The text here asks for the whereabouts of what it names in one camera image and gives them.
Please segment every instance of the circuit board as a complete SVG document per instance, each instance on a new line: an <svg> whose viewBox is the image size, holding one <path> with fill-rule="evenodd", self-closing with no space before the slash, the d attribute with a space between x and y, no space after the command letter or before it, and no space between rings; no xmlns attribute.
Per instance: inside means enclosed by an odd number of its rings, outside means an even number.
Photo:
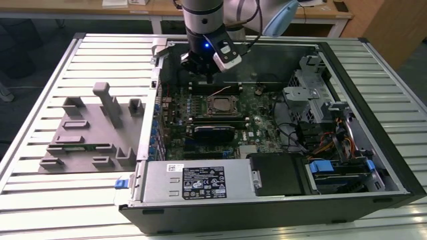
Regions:
<svg viewBox="0 0 427 240"><path fill-rule="evenodd" d="M169 137L165 141L166 160L188 160L192 157L200 157L197 159L238 159L245 157L245 154L240 153L241 146L249 146L249 149L257 153L282 152L282 144L270 116L274 93L266 92L254 96L254 90L254 85L244 85L240 95L218 96L214 99L210 96L190 95L185 88L178 88L172 93L164 116ZM208 107L209 102L213 101L218 102L217 107L212 108L216 112L212 112ZM190 137L192 123L189 118L202 117L206 113L229 117L241 116L245 119L244 128L234 129L232 141L224 144L205 145L197 144L197 141Z"/></svg>

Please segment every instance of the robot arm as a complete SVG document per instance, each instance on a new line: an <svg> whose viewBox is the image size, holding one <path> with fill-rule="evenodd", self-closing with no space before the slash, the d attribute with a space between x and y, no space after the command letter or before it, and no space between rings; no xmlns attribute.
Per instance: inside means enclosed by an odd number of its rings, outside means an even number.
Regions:
<svg viewBox="0 0 427 240"><path fill-rule="evenodd" d="M237 48L226 34L222 0L181 0L189 52L181 57L186 71L206 80L241 62Z"/></svg>
<svg viewBox="0 0 427 240"><path fill-rule="evenodd" d="M277 37L288 28L298 6L297 0L180 0L180 2L189 44L189 51L181 56L180 64L188 72L205 75L208 83L212 83L214 73L225 72L241 62L244 55L244 53L240 55L226 33L224 21L233 22L229 24L233 27L237 23L258 34Z"/></svg>

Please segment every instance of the cpu socket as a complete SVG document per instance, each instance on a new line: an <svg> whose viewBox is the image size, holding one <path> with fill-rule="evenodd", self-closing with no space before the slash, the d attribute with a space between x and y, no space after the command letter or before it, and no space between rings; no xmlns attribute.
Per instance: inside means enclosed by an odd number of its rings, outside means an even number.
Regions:
<svg viewBox="0 0 427 240"><path fill-rule="evenodd" d="M206 102L206 115L214 116L238 116L237 98L234 96L209 96Z"/></svg>

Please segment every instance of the psu label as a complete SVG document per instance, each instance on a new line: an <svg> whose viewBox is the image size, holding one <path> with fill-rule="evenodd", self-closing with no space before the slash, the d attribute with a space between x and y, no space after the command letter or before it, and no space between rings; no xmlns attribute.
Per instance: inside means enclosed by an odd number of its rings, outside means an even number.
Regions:
<svg viewBox="0 0 427 240"><path fill-rule="evenodd" d="M185 167L181 171L181 198L184 200L226 198L224 167Z"/></svg>

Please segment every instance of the blue latch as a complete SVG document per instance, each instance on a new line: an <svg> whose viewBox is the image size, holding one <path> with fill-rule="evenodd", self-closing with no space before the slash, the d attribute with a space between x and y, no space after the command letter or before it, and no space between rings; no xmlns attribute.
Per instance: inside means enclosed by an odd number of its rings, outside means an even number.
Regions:
<svg viewBox="0 0 427 240"><path fill-rule="evenodd" d="M117 179L114 181L113 188L114 189L127 189L129 188L127 185L129 185L129 179Z"/></svg>
<svg viewBox="0 0 427 240"><path fill-rule="evenodd" d="M374 164L372 160L365 160L365 164L366 164L368 170L372 172L374 170Z"/></svg>
<svg viewBox="0 0 427 240"><path fill-rule="evenodd" d="M332 163L329 160L314 160L309 163L310 173L316 172L333 172Z"/></svg>

